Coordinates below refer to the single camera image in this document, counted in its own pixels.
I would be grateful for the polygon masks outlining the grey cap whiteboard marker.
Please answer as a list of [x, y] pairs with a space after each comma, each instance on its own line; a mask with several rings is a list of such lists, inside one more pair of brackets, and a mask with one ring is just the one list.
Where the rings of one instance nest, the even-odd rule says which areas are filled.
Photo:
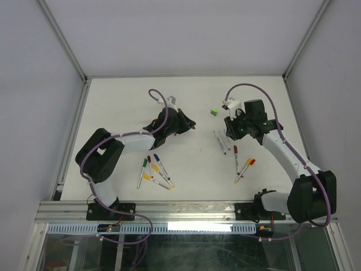
[[226, 137], [225, 132], [220, 131], [219, 134], [220, 134], [220, 137], [222, 138], [224, 144], [226, 145], [226, 148], [230, 151], [231, 150], [231, 144], [230, 144], [228, 138]]

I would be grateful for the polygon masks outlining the red cap marker group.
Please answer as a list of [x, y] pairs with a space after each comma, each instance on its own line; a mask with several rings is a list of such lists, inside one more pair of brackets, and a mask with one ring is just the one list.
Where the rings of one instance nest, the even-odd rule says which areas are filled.
[[249, 167], [251, 167], [254, 163], [256, 162], [255, 159], [249, 159], [245, 165], [245, 168], [243, 169], [242, 173], [241, 173], [241, 178], [244, 177], [245, 172], [248, 170]]

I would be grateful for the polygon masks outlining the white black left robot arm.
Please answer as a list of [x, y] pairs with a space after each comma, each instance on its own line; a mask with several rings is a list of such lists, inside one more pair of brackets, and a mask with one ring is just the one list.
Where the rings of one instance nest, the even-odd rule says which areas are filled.
[[136, 132], [112, 134], [104, 128], [97, 129], [79, 150], [75, 161], [100, 204], [98, 212], [106, 219], [118, 213], [118, 197], [108, 179], [121, 155], [157, 149], [168, 136], [183, 134], [195, 125], [180, 108], [164, 108], [156, 119]]

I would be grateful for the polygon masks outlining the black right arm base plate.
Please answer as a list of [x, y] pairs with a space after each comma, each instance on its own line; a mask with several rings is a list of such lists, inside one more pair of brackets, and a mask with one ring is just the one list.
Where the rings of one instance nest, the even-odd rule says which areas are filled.
[[235, 203], [235, 218], [236, 221], [253, 221], [260, 222], [261, 220], [285, 220], [286, 216], [277, 211], [267, 211], [262, 205], [262, 202], [245, 202]]

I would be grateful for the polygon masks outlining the brown cap marker pen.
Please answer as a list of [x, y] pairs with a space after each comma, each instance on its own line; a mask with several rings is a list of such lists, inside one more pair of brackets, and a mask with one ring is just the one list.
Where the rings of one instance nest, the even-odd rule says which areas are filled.
[[213, 131], [213, 134], [214, 134], [214, 136], [215, 136], [215, 138], [216, 138], [216, 140], [217, 140], [217, 142], [218, 142], [218, 144], [219, 144], [219, 146], [220, 146], [220, 148], [221, 148], [221, 150], [222, 150], [222, 153], [223, 153], [224, 155], [226, 155], [227, 152], [226, 152], [226, 150], [225, 150], [225, 148], [224, 148], [224, 146], [223, 146], [223, 143], [221, 142], [220, 137], [216, 134], [215, 130]]

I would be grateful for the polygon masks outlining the yellow cap marker group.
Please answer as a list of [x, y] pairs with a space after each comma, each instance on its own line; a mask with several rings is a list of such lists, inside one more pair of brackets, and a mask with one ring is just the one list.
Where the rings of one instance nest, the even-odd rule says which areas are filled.
[[245, 170], [248, 168], [248, 166], [250, 166], [251, 161], [252, 161], [252, 158], [249, 158], [246, 161], [244, 167], [240, 171], [240, 174], [237, 176], [236, 180], [234, 181], [234, 184], [237, 184], [240, 181], [240, 179], [243, 177], [243, 174], [244, 174]]

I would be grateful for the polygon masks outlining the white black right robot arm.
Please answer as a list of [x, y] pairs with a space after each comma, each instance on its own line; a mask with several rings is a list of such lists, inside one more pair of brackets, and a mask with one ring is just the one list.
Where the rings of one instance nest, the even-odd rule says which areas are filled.
[[224, 119], [226, 136], [234, 141], [249, 135], [267, 149], [279, 162], [292, 183], [288, 193], [263, 189], [256, 193], [252, 213], [266, 218], [272, 212], [288, 214], [297, 223], [325, 217], [337, 210], [337, 181], [332, 171], [319, 167], [300, 155], [286, 139], [276, 119], [268, 119], [263, 101], [241, 103], [229, 98], [222, 107], [229, 112]]

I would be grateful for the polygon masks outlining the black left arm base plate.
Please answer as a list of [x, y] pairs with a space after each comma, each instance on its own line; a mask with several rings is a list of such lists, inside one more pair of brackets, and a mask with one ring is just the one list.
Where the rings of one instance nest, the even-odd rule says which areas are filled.
[[111, 212], [102, 207], [98, 202], [89, 203], [87, 208], [87, 221], [134, 221], [135, 216], [132, 213], [136, 211], [135, 203], [117, 203], [114, 205], [115, 210], [119, 212], [126, 212], [126, 214], [120, 214]]

